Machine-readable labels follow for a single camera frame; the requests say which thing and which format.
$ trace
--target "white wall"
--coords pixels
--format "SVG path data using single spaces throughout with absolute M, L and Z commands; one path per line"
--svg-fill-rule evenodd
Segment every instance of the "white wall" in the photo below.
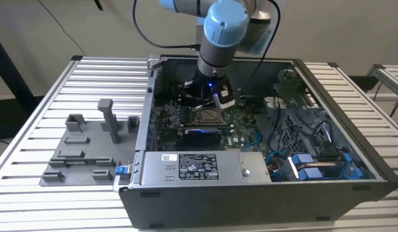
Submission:
M 43 0 L 91 56 L 146 57 L 193 54 L 159 49 L 131 24 L 133 0 Z M 195 40 L 195 18 L 139 0 L 139 25 L 161 44 Z M 47 92 L 72 55 L 82 52 L 36 0 L 0 0 L 0 41 L 34 94 Z M 373 63 L 398 64 L 398 0 L 288 0 L 270 57 L 337 62 L 349 74 L 365 74 Z M 0 98 L 11 96 L 0 82 Z

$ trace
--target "circuit board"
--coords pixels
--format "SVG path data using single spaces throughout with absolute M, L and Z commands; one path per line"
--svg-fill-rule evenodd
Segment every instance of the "circuit board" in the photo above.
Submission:
M 157 107 L 157 131 L 159 151 L 266 151 L 257 120 L 246 107 L 217 108 L 182 107 L 175 102 Z M 186 135 L 194 130 L 218 132 L 221 142 L 209 145 L 187 145 Z

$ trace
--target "metal rail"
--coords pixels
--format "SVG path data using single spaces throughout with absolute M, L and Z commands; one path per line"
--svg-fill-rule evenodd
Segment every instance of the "metal rail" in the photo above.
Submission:
M 398 174 L 398 126 L 340 68 L 326 63 L 308 66 Z M 114 99 L 119 120 L 139 115 L 147 77 L 147 59 L 84 57 L 71 62 L 0 158 L 0 231 L 138 231 L 113 186 L 40 187 L 39 179 L 64 133 L 67 115 L 78 111 L 87 119 L 102 120 L 100 98 Z M 360 204 L 336 222 L 185 231 L 398 232 L 398 190 L 380 202 Z
M 398 96 L 398 65 L 376 64 L 368 75 L 374 76 Z

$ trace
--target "motherboard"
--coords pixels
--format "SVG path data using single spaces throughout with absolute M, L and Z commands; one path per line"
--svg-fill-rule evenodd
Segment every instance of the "motherboard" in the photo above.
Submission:
M 262 151 L 257 119 L 245 105 L 226 110 L 186 107 L 173 101 L 155 108 L 159 151 Z

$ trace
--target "white label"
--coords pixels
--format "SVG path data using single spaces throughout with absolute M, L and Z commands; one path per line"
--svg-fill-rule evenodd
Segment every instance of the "white label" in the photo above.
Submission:
M 185 82 L 185 85 L 186 86 L 189 86 L 189 85 L 191 85 L 193 84 L 193 81 L 187 81 L 187 82 Z
M 163 161 L 178 161 L 178 154 L 162 154 Z
M 222 97 L 226 97 L 229 95 L 229 91 L 227 90 L 221 91 L 221 95 Z

